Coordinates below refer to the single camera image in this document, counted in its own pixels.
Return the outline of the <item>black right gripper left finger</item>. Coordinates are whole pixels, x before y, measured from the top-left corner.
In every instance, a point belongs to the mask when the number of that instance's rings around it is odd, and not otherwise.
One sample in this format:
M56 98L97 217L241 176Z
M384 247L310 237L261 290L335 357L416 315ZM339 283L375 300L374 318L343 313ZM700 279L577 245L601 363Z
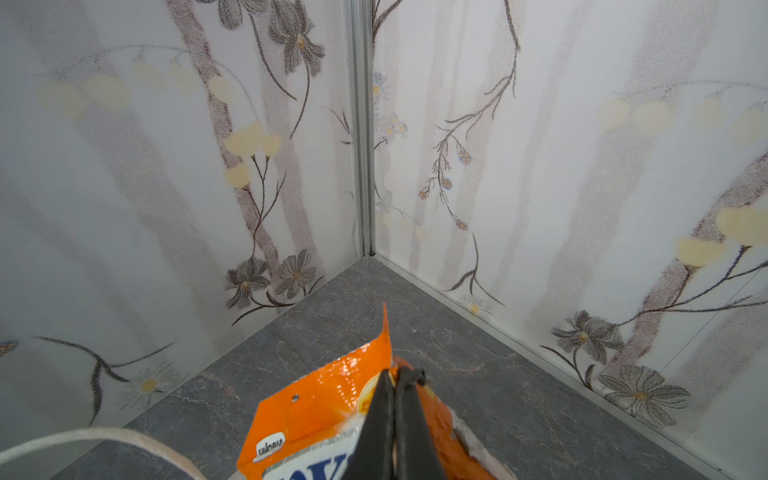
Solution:
M376 384L374 396L354 452L348 458L343 480L394 478L395 388L387 369Z

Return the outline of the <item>orange white snack packet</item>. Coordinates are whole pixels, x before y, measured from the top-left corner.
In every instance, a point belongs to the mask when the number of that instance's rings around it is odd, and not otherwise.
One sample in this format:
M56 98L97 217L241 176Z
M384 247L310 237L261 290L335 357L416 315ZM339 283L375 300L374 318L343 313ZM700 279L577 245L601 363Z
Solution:
M394 355L389 325L384 323L374 340L261 401L238 472L246 479L342 479L380 373L387 369L395 388L401 366L416 369ZM460 444L458 479L514 478L444 404Z

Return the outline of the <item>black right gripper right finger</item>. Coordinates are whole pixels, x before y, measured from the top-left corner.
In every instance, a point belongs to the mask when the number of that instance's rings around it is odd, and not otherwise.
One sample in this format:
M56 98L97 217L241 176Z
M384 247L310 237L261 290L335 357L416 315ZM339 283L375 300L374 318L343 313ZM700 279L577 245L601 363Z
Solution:
M425 372L398 369L395 387L394 469L398 479L458 479L460 444L448 407Z

